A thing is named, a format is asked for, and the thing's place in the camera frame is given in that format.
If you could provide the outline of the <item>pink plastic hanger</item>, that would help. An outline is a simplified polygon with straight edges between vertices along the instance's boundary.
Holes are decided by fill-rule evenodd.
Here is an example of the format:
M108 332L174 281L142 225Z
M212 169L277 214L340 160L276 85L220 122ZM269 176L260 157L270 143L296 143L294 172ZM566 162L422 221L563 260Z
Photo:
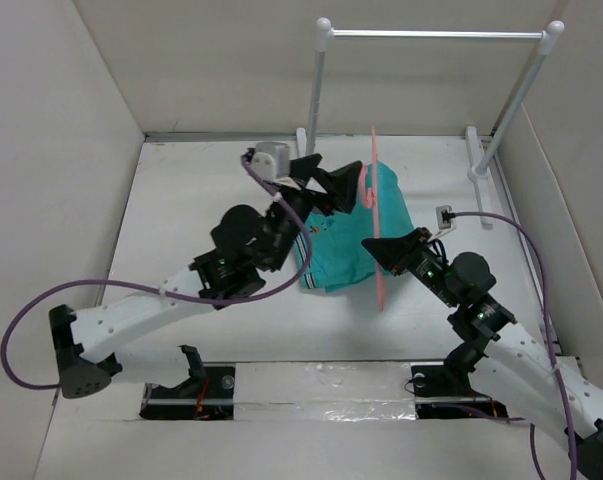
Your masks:
M378 200L378 144L375 126L371 127L371 163L364 165L359 175L358 191L361 204L372 212L373 238L381 236L379 200ZM377 295L377 307L380 312L384 310L385 304L385 280L382 269L378 263L375 264L375 285Z

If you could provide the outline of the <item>teal trousers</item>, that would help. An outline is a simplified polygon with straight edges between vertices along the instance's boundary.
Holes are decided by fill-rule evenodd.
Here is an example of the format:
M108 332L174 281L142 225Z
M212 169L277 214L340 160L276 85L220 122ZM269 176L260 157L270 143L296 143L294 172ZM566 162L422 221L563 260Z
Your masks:
M382 238L402 237L414 230L394 170L383 162L368 164L360 180L365 186L364 192L373 193L378 201ZM374 209L362 198L359 193L349 214L312 213L308 216L305 226L311 237L312 255L309 267L300 278L302 287L331 293L375 275L375 260L361 245L362 240L374 236Z

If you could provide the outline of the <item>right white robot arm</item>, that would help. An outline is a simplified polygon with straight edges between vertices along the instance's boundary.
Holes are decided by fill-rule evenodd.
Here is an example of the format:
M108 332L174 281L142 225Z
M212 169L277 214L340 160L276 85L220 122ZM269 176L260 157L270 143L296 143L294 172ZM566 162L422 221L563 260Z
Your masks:
M388 273L410 273L453 312L460 344L443 362L454 393L470 389L516 409L544 431L588 479L603 479L603 390L571 368L551 363L546 347L489 293L496 279L484 257L453 260L431 249L431 233L364 239L362 246Z

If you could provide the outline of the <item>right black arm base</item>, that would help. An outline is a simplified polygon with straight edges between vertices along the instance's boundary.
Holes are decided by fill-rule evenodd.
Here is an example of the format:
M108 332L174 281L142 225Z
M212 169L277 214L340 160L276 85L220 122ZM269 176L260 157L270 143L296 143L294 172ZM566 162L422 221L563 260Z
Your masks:
M414 396L419 420L510 420L507 408L474 391L467 380L453 379L440 362L413 363L404 390Z

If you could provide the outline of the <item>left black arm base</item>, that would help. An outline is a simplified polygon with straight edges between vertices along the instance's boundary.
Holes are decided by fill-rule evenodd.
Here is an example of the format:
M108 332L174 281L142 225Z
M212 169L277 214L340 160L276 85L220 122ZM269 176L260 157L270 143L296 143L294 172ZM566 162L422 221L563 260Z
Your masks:
M236 365L205 364L207 380L194 391L184 385L145 386L140 417L155 421L229 421L234 419Z

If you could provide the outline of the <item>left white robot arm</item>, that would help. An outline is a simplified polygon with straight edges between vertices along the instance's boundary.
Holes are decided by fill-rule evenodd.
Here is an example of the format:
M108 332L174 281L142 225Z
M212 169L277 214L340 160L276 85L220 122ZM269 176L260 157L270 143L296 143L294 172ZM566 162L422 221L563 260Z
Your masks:
M321 155L312 154L289 161L286 175L267 178L256 171L257 158L249 149L241 163L272 196L265 213L245 204L230 208L211 231L213 249L157 288L136 286L131 295L101 307L50 310L64 398L84 398L113 382L154 383L186 397L199 394L207 375L195 347L160 351L137 340L188 317L277 294L264 288L260 275L280 270L297 238L310 235L309 214L354 209L361 162L327 172L319 166Z

